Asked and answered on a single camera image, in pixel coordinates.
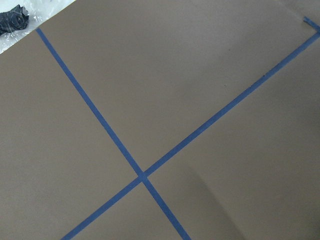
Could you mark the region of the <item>dark blue crumpled object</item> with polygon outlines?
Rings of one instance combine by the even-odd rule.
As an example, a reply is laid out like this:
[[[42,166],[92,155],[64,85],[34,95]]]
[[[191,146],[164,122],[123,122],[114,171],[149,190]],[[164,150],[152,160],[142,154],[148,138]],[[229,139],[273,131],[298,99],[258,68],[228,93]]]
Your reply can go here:
[[[7,12],[0,13],[0,35],[11,34],[27,28],[29,12],[24,6],[16,5]]]

